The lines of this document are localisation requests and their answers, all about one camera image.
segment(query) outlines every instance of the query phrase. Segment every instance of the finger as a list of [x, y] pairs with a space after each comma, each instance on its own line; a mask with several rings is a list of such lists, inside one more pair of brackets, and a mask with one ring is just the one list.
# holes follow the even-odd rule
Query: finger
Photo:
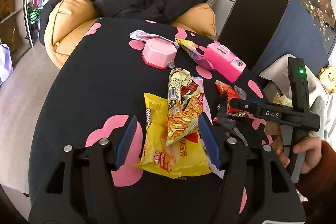
[[274, 140], [270, 146], [273, 148], [273, 150], [277, 150], [277, 149], [280, 149], [280, 150], [283, 150], [284, 148], [284, 145], [283, 145], [283, 141], [282, 141], [282, 136], [279, 135], [276, 140]]
[[289, 158], [285, 155], [285, 153], [283, 153], [283, 151], [281, 151], [278, 155], [280, 162], [282, 163], [282, 165], [284, 167], [287, 167], [287, 165], [289, 164]]
[[322, 142], [320, 137], [305, 138], [293, 146], [293, 152], [299, 154], [307, 150], [321, 149], [321, 145]]

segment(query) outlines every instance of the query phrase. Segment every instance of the white cabinet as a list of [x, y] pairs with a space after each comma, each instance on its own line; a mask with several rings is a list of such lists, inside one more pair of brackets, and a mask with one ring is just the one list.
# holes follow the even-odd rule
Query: white cabinet
[[219, 36], [223, 30], [224, 24], [230, 14], [234, 0], [216, 0], [212, 10], [216, 17], [216, 34]]

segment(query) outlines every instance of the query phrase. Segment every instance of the sofa cushion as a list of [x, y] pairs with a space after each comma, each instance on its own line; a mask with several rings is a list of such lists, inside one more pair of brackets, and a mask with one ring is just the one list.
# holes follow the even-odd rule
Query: sofa cushion
[[55, 53], [69, 56], [73, 52], [75, 47], [79, 44], [79, 42], [83, 39], [83, 37], [86, 35], [86, 33], [89, 31], [89, 29], [97, 21], [97, 19], [98, 18], [90, 19], [79, 25], [76, 29], [69, 33], [59, 42]]
[[200, 35], [210, 38], [216, 36], [215, 14], [206, 3], [192, 7], [171, 25], [179, 27], [179, 23], [195, 30]]
[[62, 0], [49, 15], [48, 26], [52, 28], [44, 33], [44, 39], [51, 38], [55, 45], [79, 25], [97, 16], [98, 13], [89, 0]]

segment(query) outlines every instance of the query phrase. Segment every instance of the pink toy case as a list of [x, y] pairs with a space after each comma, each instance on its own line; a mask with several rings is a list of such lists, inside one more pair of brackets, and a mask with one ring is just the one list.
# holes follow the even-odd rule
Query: pink toy case
[[209, 44], [203, 56], [231, 83], [238, 79], [246, 67], [227, 47], [218, 43]]
[[175, 46], [161, 38], [151, 38], [146, 41], [142, 51], [143, 61], [152, 67], [166, 69], [173, 62], [177, 53]]

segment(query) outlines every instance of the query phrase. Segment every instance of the candy wrapper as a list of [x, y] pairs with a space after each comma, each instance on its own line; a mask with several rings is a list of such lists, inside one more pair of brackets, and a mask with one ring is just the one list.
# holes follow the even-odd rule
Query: candy wrapper
[[230, 100], [232, 98], [241, 99], [241, 97], [238, 95], [237, 91], [233, 87], [231, 87], [230, 85], [224, 84], [219, 80], [216, 80], [216, 87], [219, 91], [219, 94], [222, 95], [223, 92], [226, 92], [227, 94], [227, 115], [228, 116], [234, 116], [234, 117], [246, 116], [246, 111], [230, 107]]
[[167, 99], [149, 93], [145, 93], [144, 97], [147, 136], [141, 161], [135, 166], [169, 178], [194, 177], [210, 173], [199, 133], [192, 134], [193, 138], [181, 138], [167, 147]]
[[179, 39], [177, 37], [175, 38], [175, 41], [181, 45], [182, 49], [184, 49], [198, 65], [205, 69], [215, 70], [212, 64], [196, 50], [194, 42], [191, 40]]
[[229, 132], [237, 124], [237, 121], [227, 117], [227, 110], [228, 110], [227, 93], [226, 91], [224, 91], [219, 96], [219, 99], [217, 101], [217, 111], [213, 119], [213, 124], [215, 126], [223, 127], [225, 132]]
[[147, 40], [155, 38], [155, 37], [161, 38], [163, 40], [166, 40], [166, 41], [172, 43], [176, 48], [180, 47], [179, 44], [176, 41], [169, 40], [169, 39], [167, 39], [165, 37], [162, 37], [160, 35], [157, 35], [157, 34], [146, 33], [142, 30], [136, 30], [136, 31], [129, 34], [129, 38], [132, 38], [132, 39], [135, 39], [135, 40], [140, 40], [142, 42], [146, 42]]
[[198, 116], [203, 112], [202, 89], [190, 77], [190, 72], [173, 69], [168, 82], [167, 146], [198, 131]]

